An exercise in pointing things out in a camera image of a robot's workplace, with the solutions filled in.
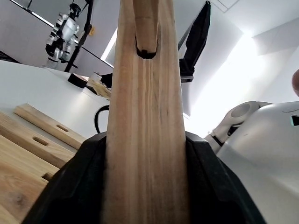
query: white robot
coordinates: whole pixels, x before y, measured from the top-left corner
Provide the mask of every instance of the white robot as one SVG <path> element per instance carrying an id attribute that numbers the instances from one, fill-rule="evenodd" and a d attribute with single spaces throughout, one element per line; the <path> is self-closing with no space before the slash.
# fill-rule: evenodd
<path id="1" fill-rule="evenodd" d="M 79 17 L 80 12 L 81 8 L 77 4 L 71 3 L 69 14 L 59 13 L 55 27 L 51 31 L 46 44 L 46 52 L 48 54 L 46 67 L 55 69 L 59 60 L 61 63 L 69 61 L 71 47 L 79 32 L 76 18 Z"/>
<path id="2" fill-rule="evenodd" d="M 246 102 L 205 139 L 267 223 L 299 223 L 299 102 Z"/>

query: table surface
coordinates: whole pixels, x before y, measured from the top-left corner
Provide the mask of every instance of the table surface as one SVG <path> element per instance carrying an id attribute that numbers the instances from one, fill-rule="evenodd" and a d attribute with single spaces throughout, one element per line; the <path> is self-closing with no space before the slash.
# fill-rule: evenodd
<path id="1" fill-rule="evenodd" d="M 28 103 L 85 138 L 95 135 L 93 119 L 97 110 L 108 105 L 106 98 L 69 83 L 70 74 L 0 61 L 0 111 L 61 146 L 75 150 L 13 113 L 16 106 Z M 101 132 L 107 130 L 108 112 L 99 118 Z"/>

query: wooden stick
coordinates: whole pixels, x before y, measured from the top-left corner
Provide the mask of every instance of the wooden stick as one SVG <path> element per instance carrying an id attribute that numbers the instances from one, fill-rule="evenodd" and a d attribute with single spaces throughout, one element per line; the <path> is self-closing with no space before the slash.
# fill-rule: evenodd
<path id="1" fill-rule="evenodd" d="M 61 168 L 75 155 L 1 112 L 0 134 L 57 168 Z"/>
<path id="2" fill-rule="evenodd" d="M 107 132 L 103 223 L 189 223 L 172 0 L 160 0 L 157 55 L 135 47 L 133 0 L 121 0 Z"/>
<path id="3" fill-rule="evenodd" d="M 45 173 L 55 174 L 59 169 L 26 149 L 0 135 L 0 161 L 7 162 L 26 173 L 42 179 Z"/>
<path id="4" fill-rule="evenodd" d="M 0 206 L 3 206 L 18 223 L 22 222 L 47 185 L 41 177 L 3 161 L 0 161 L 0 183 Z"/>
<path id="5" fill-rule="evenodd" d="M 75 149 L 79 149 L 82 143 L 86 140 L 78 133 L 65 127 L 63 124 L 40 112 L 29 104 L 17 106 L 14 113 Z"/>
<path id="6" fill-rule="evenodd" d="M 159 0 L 133 0 L 137 46 L 140 51 L 155 53 Z"/>

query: ceiling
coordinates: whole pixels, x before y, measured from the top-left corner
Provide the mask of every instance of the ceiling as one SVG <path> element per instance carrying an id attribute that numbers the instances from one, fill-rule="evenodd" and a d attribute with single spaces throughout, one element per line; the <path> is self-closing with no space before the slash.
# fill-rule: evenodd
<path id="1" fill-rule="evenodd" d="M 299 17 L 299 0 L 212 0 L 242 32 L 255 36 Z"/>

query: rectangular hole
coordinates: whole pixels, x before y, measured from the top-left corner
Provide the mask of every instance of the rectangular hole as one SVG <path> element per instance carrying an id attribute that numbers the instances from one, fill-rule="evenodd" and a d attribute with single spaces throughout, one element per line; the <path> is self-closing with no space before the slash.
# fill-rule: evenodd
<path id="1" fill-rule="evenodd" d="M 50 174 L 50 173 L 45 173 L 42 178 L 47 180 L 47 181 L 50 181 L 53 177 L 53 174 Z"/>
<path id="2" fill-rule="evenodd" d="M 33 139 L 34 141 L 36 141 L 36 142 L 38 142 L 38 143 L 44 145 L 44 146 L 47 146 L 47 145 L 48 145 L 48 142 L 46 142 L 46 141 L 44 141 L 44 140 L 42 140 L 42 139 L 40 139 L 40 138 L 38 138 L 38 137 L 33 137 L 32 139 Z"/>
<path id="3" fill-rule="evenodd" d="M 61 125 L 56 125 L 56 127 L 60 128 L 61 130 L 65 131 L 65 132 L 69 132 L 69 130 L 67 130 L 65 127 L 62 127 Z"/>

